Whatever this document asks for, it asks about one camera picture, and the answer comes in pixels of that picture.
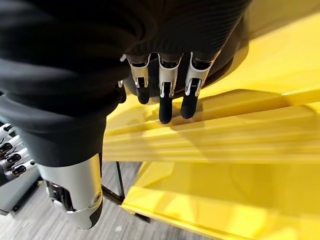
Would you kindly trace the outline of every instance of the black rubber pad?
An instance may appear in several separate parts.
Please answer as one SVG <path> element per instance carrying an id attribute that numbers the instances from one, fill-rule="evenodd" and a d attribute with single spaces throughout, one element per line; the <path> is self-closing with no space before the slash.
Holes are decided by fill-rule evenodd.
<path id="1" fill-rule="evenodd" d="M 181 116 L 184 119 L 190 119 L 195 115 L 197 108 L 198 97 L 195 96 L 194 93 L 190 93 L 190 95 L 185 95 L 183 97 L 182 105 L 181 105 Z"/>
<path id="2" fill-rule="evenodd" d="M 136 95 L 141 104 L 147 104 L 149 102 L 149 89 L 147 87 L 139 87 L 136 89 Z"/>

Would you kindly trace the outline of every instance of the yellow bin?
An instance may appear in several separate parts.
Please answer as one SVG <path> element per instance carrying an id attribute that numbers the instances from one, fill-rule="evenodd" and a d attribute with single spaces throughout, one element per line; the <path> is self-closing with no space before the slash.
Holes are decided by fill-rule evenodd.
<path id="1" fill-rule="evenodd" d="M 104 160 L 144 162 L 131 213 L 224 240 L 320 240 L 319 1 L 257 0 L 248 19 L 248 47 L 193 119 L 161 125 L 129 95 Z"/>

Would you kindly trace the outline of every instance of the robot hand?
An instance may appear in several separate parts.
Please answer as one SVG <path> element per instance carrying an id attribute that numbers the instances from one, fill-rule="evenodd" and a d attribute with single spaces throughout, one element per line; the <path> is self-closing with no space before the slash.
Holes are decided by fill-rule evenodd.
<path id="1" fill-rule="evenodd" d="M 159 118 L 168 123 L 181 57 L 192 53 L 182 73 L 181 108 L 184 118 L 192 117 L 208 72 L 249 3 L 0 1 L 0 117 L 15 126 L 53 205 L 76 226 L 89 229 L 100 217 L 106 116 L 126 100 L 122 80 L 130 69 L 145 104 L 149 56 L 158 54 Z M 120 62 L 123 54 L 129 64 Z"/>

